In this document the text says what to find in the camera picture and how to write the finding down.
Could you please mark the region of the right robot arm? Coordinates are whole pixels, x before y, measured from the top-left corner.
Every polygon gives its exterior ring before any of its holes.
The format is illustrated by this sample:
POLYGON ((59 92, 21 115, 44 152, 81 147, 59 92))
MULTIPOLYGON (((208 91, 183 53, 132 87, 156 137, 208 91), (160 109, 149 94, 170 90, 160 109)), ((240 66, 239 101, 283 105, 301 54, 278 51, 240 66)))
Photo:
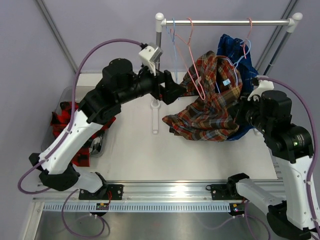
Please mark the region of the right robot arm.
POLYGON ((307 173, 316 155, 312 137, 302 126, 291 122, 292 100, 278 90, 264 91, 257 100, 240 98, 229 110, 239 125, 257 129, 277 159, 285 199, 275 197, 244 173, 227 179, 229 197, 243 197, 259 208, 273 232, 288 240, 310 240, 320 225, 312 216, 307 193, 307 173))

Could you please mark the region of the light blue wire hanger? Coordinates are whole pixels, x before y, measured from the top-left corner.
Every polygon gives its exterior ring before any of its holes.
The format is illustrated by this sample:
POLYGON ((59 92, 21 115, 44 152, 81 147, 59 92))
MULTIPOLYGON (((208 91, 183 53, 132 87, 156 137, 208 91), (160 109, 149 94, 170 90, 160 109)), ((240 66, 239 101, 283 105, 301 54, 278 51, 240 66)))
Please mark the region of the light blue wire hanger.
POLYGON ((174 67, 174 78, 175 82, 178 84, 179 83, 179 76, 178 76, 178 56, 177 56, 177 48, 176 48, 176 25, 175 25, 175 19, 172 18, 172 23, 173 23, 173 28, 169 28, 168 26, 165 27, 166 32, 169 36, 169 39, 172 43, 172 48, 173 48, 173 54, 174 58, 172 59, 173 61, 173 67, 174 67))

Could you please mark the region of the blue shirt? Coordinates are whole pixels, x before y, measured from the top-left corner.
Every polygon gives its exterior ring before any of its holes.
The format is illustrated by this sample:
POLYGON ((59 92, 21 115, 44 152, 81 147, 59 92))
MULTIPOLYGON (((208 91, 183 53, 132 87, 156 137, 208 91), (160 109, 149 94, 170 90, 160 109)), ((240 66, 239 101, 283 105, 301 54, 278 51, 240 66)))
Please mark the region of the blue shirt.
MULTIPOLYGON (((245 46, 246 58, 244 57, 243 51, 244 41, 240 38, 232 38, 227 34, 223 34, 220 37, 216 55, 225 56, 229 58, 232 64, 238 63, 236 69, 238 70, 241 80, 242 80, 242 89, 241 94, 251 93, 253 91, 252 78, 258 75, 257 70, 252 65, 251 54, 249 52, 248 45, 245 46)), ((216 76, 217 89, 216 93, 223 92, 224 85, 222 83, 222 77, 219 73, 216 76)), ((235 133, 232 133, 227 141, 239 140, 243 137, 250 129, 253 127, 249 125, 240 125, 238 130, 235 133)))

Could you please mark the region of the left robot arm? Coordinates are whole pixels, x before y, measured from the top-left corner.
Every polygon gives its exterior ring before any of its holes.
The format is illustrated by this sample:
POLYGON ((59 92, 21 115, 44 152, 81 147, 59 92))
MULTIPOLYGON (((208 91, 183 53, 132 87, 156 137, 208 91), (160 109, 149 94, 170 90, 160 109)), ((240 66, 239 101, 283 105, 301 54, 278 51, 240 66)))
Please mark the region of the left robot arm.
POLYGON ((111 123, 123 104, 150 94, 169 105, 185 92, 167 70, 151 73, 144 66, 136 74, 129 60, 114 59, 102 70, 96 87, 79 102, 73 119, 59 137, 44 152, 32 153, 29 161, 40 170, 44 186, 59 192, 75 187, 91 199, 103 199, 108 192, 103 176, 80 169, 71 163, 72 158, 92 135, 111 123))

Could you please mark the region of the pink hanger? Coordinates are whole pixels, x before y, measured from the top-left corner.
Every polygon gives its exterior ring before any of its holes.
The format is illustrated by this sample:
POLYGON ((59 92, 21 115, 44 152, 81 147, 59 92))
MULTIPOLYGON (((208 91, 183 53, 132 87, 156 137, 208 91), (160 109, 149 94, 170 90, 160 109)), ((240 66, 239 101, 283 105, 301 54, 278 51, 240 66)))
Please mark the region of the pink hanger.
POLYGON ((176 30, 175 30, 175 38, 178 38, 180 41, 182 41, 188 47, 189 56, 190 56, 190 59, 192 61, 192 66, 194 68, 196 79, 194 79, 194 77, 192 76, 192 74, 191 74, 191 72, 189 70, 189 67, 187 66, 187 63, 185 61, 185 58, 182 55, 180 47, 176 44, 176 41, 175 41, 175 46, 176 46, 176 50, 177 50, 177 56, 179 56, 181 58, 182 63, 184 64, 184 67, 186 69, 186 72, 189 75, 189 77, 191 79, 191 82, 192 82, 195 90, 198 93, 198 96, 200 97, 201 100, 204 101, 205 98, 206 98, 206 93, 205 93, 204 87, 203 87, 203 85, 201 83, 201 77, 200 77, 200 74, 199 74, 199 72, 197 70, 196 61, 195 61, 195 58, 193 56, 192 49, 191 49, 191 40, 192 40, 192 36, 193 36, 193 32, 194 32, 194 24, 193 24, 193 21, 192 21, 192 19, 190 17, 188 17, 187 20, 189 21, 190 27, 191 27, 188 40, 184 40, 180 35, 178 35, 176 33, 176 30))
POLYGON ((252 19, 250 17, 248 18, 248 21, 249 21, 250 29, 249 29, 249 32, 248 32, 245 40, 243 41, 243 45, 242 45, 243 56, 244 56, 245 59, 247 58, 246 45, 249 42, 249 37, 250 37, 252 29, 253 29, 253 22, 252 22, 252 19))

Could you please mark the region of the black white plaid shirt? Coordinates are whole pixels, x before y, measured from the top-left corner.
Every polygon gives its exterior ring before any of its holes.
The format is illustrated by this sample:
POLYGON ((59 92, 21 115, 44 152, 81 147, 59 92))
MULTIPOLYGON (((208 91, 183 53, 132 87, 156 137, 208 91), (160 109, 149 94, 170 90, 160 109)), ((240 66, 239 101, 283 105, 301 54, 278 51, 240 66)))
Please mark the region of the black white plaid shirt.
POLYGON ((104 135, 100 134, 98 136, 95 136, 92 139, 91 145, 89 147, 90 155, 97 155, 100 153, 100 151, 102 149, 103 138, 104 138, 104 135))

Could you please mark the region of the brown plaid shirt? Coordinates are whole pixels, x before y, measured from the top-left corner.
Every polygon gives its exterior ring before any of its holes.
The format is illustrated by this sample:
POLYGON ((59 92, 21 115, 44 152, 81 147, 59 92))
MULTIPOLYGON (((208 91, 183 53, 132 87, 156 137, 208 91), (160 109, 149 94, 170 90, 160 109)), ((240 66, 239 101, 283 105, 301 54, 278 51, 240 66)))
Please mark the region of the brown plaid shirt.
POLYGON ((239 71, 227 57, 213 51, 201 55, 184 75, 185 97, 196 100, 176 114, 163 117, 170 133, 191 141, 224 142, 239 130, 228 109, 243 87, 239 71))

